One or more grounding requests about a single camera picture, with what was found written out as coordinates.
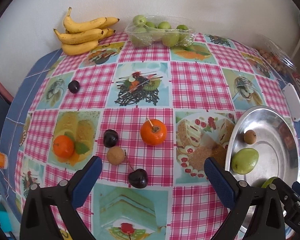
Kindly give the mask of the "banana bunch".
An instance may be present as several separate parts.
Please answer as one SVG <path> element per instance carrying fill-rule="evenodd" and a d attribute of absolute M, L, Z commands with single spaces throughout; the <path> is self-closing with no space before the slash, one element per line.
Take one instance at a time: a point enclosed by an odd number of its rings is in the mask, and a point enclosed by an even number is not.
<path fill-rule="evenodd" d="M 102 40 L 115 34 L 112 26 L 120 21 L 117 17 L 99 17 L 91 21 L 76 22 L 72 19 L 71 12 L 72 8 L 69 7 L 63 19 L 65 32 L 53 30 L 61 42 L 63 53 L 69 56 L 81 55 L 95 49 Z"/>

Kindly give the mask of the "white plastic device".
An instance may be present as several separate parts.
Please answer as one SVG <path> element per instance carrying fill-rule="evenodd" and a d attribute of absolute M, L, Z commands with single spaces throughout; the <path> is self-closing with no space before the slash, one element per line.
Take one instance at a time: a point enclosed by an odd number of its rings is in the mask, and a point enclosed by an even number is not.
<path fill-rule="evenodd" d="M 300 121 L 300 98 L 297 94 L 295 87 L 288 83 L 282 89 L 282 92 L 285 96 L 290 114 L 294 122 Z"/>

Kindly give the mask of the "large orange with stem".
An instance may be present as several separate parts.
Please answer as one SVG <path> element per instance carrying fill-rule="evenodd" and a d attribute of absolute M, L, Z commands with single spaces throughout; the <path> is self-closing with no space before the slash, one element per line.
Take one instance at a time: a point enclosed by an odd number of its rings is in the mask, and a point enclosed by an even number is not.
<path fill-rule="evenodd" d="M 143 142 L 150 146 L 162 144 L 167 137 L 166 125 L 158 119 L 146 119 L 140 129 Z"/>

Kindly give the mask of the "small green fruit in bowl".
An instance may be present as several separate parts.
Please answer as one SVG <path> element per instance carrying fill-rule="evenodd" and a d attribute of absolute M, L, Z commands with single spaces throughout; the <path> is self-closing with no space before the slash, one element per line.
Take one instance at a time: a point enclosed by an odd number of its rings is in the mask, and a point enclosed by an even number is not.
<path fill-rule="evenodd" d="M 277 179 L 277 177 L 271 177 L 269 179 L 267 179 L 263 184 L 262 184 L 262 188 L 266 188 L 269 184 L 271 184 L 275 179 Z"/>

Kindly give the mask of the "clear tray of green fruits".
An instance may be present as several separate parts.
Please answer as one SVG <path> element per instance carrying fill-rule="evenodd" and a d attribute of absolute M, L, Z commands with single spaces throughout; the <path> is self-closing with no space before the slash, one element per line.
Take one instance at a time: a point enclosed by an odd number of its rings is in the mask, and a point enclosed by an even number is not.
<path fill-rule="evenodd" d="M 125 33 L 136 48 L 160 43 L 168 48 L 193 44 L 197 32 L 192 21 L 182 17 L 136 15 L 126 26 Z"/>

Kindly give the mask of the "small orange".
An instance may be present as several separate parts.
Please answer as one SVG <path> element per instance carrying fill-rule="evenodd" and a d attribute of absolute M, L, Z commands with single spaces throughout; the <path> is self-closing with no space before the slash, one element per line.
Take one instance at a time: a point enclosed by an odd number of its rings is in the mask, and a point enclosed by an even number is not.
<path fill-rule="evenodd" d="M 52 145 L 53 153 L 59 158 L 70 158 L 75 149 L 73 140 L 66 135 L 57 136 Z"/>

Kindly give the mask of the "brown longan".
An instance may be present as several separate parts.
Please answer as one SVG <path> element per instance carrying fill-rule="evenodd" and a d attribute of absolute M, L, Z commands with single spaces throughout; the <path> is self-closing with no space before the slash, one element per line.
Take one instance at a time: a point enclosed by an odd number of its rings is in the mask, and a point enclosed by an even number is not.
<path fill-rule="evenodd" d="M 244 142 L 248 145 L 253 145 L 256 142 L 257 136 L 254 130 L 250 129 L 244 134 Z"/>
<path fill-rule="evenodd" d="M 111 165 L 119 165 L 125 160 L 125 151 L 119 147 L 111 147 L 107 152 L 107 160 Z"/>

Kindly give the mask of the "dark cherry with stem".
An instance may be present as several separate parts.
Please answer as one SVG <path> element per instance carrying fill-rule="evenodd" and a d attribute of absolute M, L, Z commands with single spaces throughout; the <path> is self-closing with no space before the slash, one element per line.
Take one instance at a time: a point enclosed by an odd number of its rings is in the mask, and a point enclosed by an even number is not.
<path fill-rule="evenodd" d="M 144 189 L 148 185 L 148 173 L 142 169 L 138 168 L 135 169 L 131 164 L 130 161 L 128 160 L 127 152 L 125 151 L 125 158 L 126 161 L 132 170 L 128 174 L 128 182 L 130 185 L 136 189 Z"/>

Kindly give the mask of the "clear box of longans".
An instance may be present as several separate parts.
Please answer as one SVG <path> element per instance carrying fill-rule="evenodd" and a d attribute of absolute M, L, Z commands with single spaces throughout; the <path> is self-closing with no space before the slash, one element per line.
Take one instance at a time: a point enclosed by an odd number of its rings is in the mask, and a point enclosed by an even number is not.
<path fill-rule="evenodd" d="M 286 76 L 296 70 L 290 57 L 275 42 L 264 35 L 257 34 L 256 50 L 275 74 Z"/>

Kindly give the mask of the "silver metal bowl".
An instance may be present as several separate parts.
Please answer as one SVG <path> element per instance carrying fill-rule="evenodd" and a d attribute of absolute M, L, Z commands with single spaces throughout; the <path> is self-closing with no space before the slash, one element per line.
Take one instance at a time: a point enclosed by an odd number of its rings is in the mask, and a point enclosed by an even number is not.
<path fill-rule="evenodd" d="M 254 130 L 257 136 L 253 145 L 244 142 L 244 134 Z M 259 159 L 248 174 L 237 174 L 231 168 L 231 159 L 239 150 L 253 148 Z M 267 106 L 251 107 L 243 113 L 233 129 L 225 159 L 225 170 L 237 180 L 245 180 L 250 186 L 261 187 L 271 177 L 279 177 L 292 186 L 300 182 L 299 145 L 293 122 Z"/>

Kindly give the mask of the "large green fruit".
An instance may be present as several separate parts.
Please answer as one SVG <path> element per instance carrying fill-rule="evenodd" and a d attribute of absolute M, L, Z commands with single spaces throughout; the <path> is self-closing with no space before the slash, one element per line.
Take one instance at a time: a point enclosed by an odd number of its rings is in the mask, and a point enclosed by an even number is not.
<path fill-rule="evenodd" d="M 237 174 L 248 174 L 258 163 L 259 153 L 253 148 L 239 150 L 231 159 L 231 168 Z"/>

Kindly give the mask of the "checkered picture tablecloth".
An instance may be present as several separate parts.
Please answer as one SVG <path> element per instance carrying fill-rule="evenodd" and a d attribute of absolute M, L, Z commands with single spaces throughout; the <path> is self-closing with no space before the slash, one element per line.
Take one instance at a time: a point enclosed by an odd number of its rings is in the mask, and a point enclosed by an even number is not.
<path fill-rule="evenodd" d="M 0 192 L 17 218 L 33 187 L 67 181 L 93 156 L 102 173 L 77 212 L 97 239 L 209 239 L 227 215 L 204 172 L 225 161 L 235 124 L 267 106 L 287 145 L 296 122 L 266 49 L 199 34 L 189 47 L 136 48 L 124 33 L 31 68 L 0 138 Z"/>

